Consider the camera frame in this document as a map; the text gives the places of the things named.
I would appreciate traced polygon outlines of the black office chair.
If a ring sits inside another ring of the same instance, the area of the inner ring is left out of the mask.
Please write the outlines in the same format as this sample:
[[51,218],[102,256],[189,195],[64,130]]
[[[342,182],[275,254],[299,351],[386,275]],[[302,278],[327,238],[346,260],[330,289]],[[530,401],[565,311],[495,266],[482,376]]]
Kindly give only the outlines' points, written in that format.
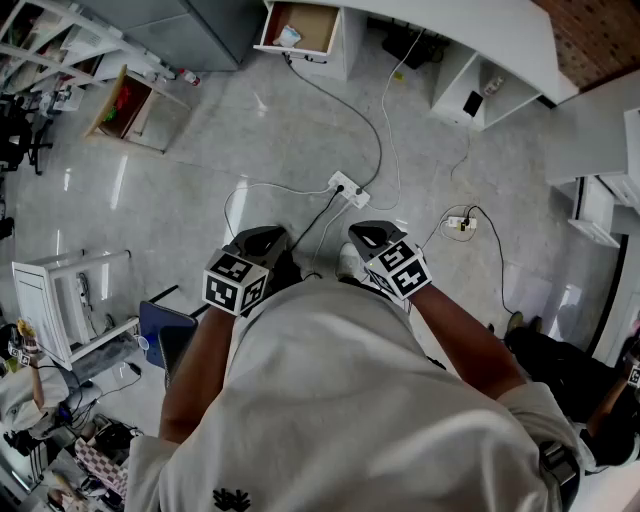
[[53,120],[46,118],[35,131],[27,116],[37,109],[24,109],[23,105],[23,97],[0,95],[0,173],[16,172],[27,157],[35,174],[41,176],[39,152],[53,148],[52,143],[44,141]]

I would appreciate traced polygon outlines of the grey metal cabinet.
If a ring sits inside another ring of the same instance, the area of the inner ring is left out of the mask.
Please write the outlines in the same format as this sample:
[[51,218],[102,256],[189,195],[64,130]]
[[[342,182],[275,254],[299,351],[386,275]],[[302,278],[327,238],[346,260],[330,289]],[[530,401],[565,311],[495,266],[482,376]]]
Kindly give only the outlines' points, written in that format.
[[236,71],[266,19],[263,0],[75,0],[174,68]]

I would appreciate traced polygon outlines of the large white power strip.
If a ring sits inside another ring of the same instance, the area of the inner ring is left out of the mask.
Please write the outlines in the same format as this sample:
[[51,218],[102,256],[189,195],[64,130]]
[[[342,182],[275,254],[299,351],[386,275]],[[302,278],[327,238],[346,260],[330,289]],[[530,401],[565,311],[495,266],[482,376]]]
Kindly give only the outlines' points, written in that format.
[[339,194],[358,209],[365,207],[370,194],[340,171],[336,171],[328,181],[329,189],[340,189]]

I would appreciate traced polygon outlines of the white drawer with wooden inside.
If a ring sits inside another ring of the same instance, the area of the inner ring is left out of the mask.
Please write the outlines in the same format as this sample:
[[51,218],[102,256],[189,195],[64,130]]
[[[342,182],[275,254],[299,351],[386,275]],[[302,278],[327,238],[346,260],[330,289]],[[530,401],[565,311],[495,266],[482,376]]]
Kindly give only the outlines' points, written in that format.
[[[283,1],[267,2],[266,7],[267,18],[260,42],[254,46],[256,50],[301,57],[325,58],[330,55],[340,22],[338,7]],[[302,36],[293,48],[273,44],[285,25],[293,27]]]

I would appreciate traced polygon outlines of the blue chair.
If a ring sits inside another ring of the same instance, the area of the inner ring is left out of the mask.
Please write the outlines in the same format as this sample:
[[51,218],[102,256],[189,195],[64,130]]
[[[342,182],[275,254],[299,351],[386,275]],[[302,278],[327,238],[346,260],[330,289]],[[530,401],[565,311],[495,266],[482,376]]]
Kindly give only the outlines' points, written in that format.
[[162,328],[187,328],[194,331],[198,326],[197,315],[184,314],[170,308],[159,305],[159,302],[179,289],[178,285],[162,291],[154,297],[141,301],[139,304],[140,335],[149,343],[146,351],[146,360],[164,371],[167,363],[160,343],[160,331]]

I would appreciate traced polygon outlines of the white desk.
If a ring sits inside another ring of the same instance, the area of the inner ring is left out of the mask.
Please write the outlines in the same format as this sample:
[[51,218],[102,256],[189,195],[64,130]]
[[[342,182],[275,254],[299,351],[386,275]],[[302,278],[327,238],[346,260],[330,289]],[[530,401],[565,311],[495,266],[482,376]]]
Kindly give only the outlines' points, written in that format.
[[579,94],[559,69],[548,13],[531,0],[263,0],[358,9],[427,29],[465,45],[554,104]]

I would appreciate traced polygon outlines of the person's white shoe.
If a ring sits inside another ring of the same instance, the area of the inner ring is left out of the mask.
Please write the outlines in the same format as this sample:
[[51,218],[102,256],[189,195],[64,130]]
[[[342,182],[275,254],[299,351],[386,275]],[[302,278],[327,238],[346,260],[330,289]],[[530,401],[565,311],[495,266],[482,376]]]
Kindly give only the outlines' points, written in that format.
[[338,257],[337,278],[360,278],[361,274],[361,259],[355,245],[350,242],[344,243]]

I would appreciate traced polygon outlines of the white open shelf unit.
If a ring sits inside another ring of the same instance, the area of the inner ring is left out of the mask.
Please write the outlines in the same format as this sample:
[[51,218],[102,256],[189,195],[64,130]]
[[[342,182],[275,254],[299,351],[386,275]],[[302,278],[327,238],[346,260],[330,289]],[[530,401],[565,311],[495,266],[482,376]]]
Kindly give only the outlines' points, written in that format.
[[[474,118],[463,112],[469,93],[484,101]],[[477,51],[453,44],[444,51],[431,113],[466,129],[482,131],[536,100],[541,93]]]

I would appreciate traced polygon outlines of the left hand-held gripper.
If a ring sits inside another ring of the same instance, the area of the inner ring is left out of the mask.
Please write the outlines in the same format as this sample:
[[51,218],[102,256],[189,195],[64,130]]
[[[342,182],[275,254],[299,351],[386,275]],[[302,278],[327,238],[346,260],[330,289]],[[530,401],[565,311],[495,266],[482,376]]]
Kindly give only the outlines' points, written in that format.
[[259,304],[289,235],[269,225],[239,232],[214,252],[203,273],[202,299],[234,316]]

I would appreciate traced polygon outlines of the wooden stool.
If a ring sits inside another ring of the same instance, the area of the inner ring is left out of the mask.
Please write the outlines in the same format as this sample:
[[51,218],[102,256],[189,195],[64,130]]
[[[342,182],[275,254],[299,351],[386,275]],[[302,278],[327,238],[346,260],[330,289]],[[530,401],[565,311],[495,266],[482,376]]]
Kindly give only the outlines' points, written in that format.
[[[128,86],[131,90],[128,103],[121,110],[117,110],[117,116],[112,121],[104,122],[103,119],[107,112],[112,106],[115,106],[119,91],[123,85]],[[85,130],[83,137],[86,140],[100,139],[109,143],[131,146],[143,151],[164,155],[169,149],[169,142],[164,147],[157,147],[133,139],[133,136],[142,137],[149,124],[152,111],[159,105],[161,99],[168,100],[187,112],[191,110],[190,106],[182,100],[155,85],[142,75],[130,70],[127,65],[123,65],[113,83],[111,92],[94,120]]]

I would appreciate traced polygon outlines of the item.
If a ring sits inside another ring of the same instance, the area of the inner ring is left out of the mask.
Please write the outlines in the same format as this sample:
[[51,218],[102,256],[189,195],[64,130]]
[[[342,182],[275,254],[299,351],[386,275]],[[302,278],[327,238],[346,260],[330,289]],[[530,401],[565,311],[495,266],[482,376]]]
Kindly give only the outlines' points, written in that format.
[[301,34],[289,25],[285,25],[280,34],[273,40],[275,46],[293,48],[302,40]]

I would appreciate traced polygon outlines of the white overturned table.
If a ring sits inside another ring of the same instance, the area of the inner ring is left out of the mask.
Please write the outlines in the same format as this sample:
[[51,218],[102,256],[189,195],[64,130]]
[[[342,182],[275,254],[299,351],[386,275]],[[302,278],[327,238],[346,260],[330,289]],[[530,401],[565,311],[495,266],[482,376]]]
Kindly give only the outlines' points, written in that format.
[[81,358],[139,324],[133,317],[92,337],[77,289],[80,273],[130,257],[127,249],[95,257],[81,249],[12,264],[20,318],[35,330],[37,347],[52,361],[72,370]]

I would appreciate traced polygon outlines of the white shelf rack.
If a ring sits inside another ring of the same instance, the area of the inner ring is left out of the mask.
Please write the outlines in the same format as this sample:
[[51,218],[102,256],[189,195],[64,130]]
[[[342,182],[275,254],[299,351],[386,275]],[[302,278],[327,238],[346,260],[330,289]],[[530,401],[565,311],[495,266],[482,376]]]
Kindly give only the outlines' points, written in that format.
[[160,57],[72,0],[0,0],[0,94],[35,93],[57,80],[104,85],[122,67],[172,80]]

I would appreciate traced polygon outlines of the person's right forearm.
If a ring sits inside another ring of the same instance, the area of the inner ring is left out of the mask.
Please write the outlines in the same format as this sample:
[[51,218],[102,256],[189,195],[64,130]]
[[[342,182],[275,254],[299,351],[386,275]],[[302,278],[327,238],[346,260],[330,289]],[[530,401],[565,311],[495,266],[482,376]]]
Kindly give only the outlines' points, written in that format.
[[525,383],[507,347],[435,286],[422,287],[410,301],[467,384],[496,400]]

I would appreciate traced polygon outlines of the person's left forearm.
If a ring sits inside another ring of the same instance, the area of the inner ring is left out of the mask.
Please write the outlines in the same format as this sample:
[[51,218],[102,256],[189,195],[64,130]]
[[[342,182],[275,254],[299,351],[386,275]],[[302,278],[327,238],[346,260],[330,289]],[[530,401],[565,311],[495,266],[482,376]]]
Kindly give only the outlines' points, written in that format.
[[159,437],[181,444],[222,390],[236,317],[209,309],[165,394]]

